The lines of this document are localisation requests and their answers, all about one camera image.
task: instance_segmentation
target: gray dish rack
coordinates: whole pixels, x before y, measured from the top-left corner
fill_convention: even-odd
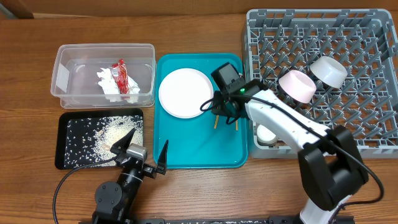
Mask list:
[[[340,89],[315,80],[309,104],[289,96],[284,102],[330,128],[349,128],[365,158],[398,158],[398,40],[388,11],[253,9],[246,15],[243,56],[246,80],[260,79],[276,94],[281,75],[293,69],[310,74],[316,59],[333,57],[348,71]],[[252,157],[296,157],[281,141],[258,145],[256,126],[249,128]]]

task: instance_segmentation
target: teal tray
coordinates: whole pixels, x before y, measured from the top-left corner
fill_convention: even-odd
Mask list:
[[[159,102],[159,86],[172,71],[180,68],[193,68],[203,72],[218,90],[211,77],[212,71],[222,64],[233,64],[242,73],[241,59],[234,54],[169,54],[157,64],[154,159],[157,163],[165,141],[169,140],[167,168],[203,169],[237,168],[248,159],[248,122],[239,119],[239,130],[235,125],[227,125],[226,118],[220,117],[217,129],[215,118],[210,111],[196,118],[180,119],[166,112]]]

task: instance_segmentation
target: wire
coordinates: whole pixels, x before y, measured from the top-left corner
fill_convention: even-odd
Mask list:
[[[71,170],[69,173],[67,173],[67,174],[62,178],[62,180],[61,180],[60,183],[58,184],[57,189],[55,189],[54,197],[53,197],[53,199],[52,199],[52,216],[54,217],[54,222],[55,222],[55,224],[58,224],[57,211],[55,210],[55,204],[56,204],[56,202],[57,202],[57,195],[58,195],[58,192],[60,191],[61,185],[64,183],[64,181],[65,181],[70,175],[72,175],[74,172],[76,172],[76,171],[78,171],[78,170],[80,170],[80,169],[84,169],[84,168],[87,168],[87,167],[96,166],[96,165],[104,164],[104,163],[107,163],[107,162],[111,162],[111,161],[115,160],[116,158],[117,158],[117,156],[115,156],[115,157],[113,157],[113,158],[111,158],[111,159],[107,159],[107,160],[105,160],[105,161],[95,162],[95,163],[93,163],[93,164],[88,164],[88,165],[84,165],[84,166],[81,166],[81,167],[77,167],[77,168]]]
[[[361,161],[357,160],[355,157],[353,157],[351,154],[349,154],[348,152],[344,151],[342,148],[340,148],[339,146],[337,146],[334,142],[330,141],[329,139],[327,139],[326,137],[322,136],[321,134],[318,134],[317,132],[315,132],[312,128],[309,128],[308,126],[306,126],[305,124],[303,124],[301,121],[299,121],[297,118],[295,118],[293,115],[291,115],[290,113],[288,113],[286,110],[284,110],[283,108],[281,108],[280,106],[276,105],[275,103],[271,103],[268,102],[266,100],[257,98],[257,97],[253,97],[253,96],[247,96],[247,95],[230,95],[230,97],[232,98],[245,98],[245,99],[250,99],[250,100],[256,100],[258,102],[264,103],[266,105],[269,105],[271,107],[274,107],[275,109],[279,110],[280,112],[282,112],[283,114],[285,114],[287,117],[289,117],[291,120],[293,120],[294,122],[296,122],[298,125],[300,125],[303,129],[305,129],[306,131],[308,131],[309,133],[313,134],[314,136],[318,137],[319,139],[321,139],[323,142],[327,143],[329,146],[334,147],[337,151],[343,153],[344,155],[346,155],[347,157],[349,157],[351,160],[353,160],[354,162],[356,162],[357,164],[359,164],[364,170],[366,170],[366,172],[369,173],[370,176],[372,176],[372,178],[376,181],[377,185],[379,186],[380,189],[380,194],[377,198],[373,199],[373,200],[366,200],[366,201],[357,201],[357,202],[347,202],[347,203],[342,203],[341,205],[339,205],[337,207],[337,209],[335,210],[335,212],[333,213],[333,215],[331,216],[331,218],[329,219],[328,224],[332,224],[332,222],[335,220],[335,217],[337,216],[338,212],[345,208],[345,206],[348,205],[360,205],[360,204],[370,204],[370,203],[376,203],[381,201],[381,199],[384,196],[384,187],[383,184],[381,182],[381,180],[377,177],[377,175],[370,169],[368,168],[365,164],[363,164]]]

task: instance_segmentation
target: clear plastic bin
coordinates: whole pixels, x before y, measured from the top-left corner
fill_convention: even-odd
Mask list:
[[[97,72],[123,58],[127,74],[138,84],[138,94],[105,95]],[[52,73],[51,94],[64,108],[152,106],[155,100],[155,48],[152,44],[70,44],[59,48]],[[105,96],[136,97],[110,102]]]

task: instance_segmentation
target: red snack packet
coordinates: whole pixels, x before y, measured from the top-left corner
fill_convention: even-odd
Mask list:
[[[120,94],[129,93],[129,80],[123,59],[120,59],[118,63],[113,64],[111,70],[112,76],[119,87]]]

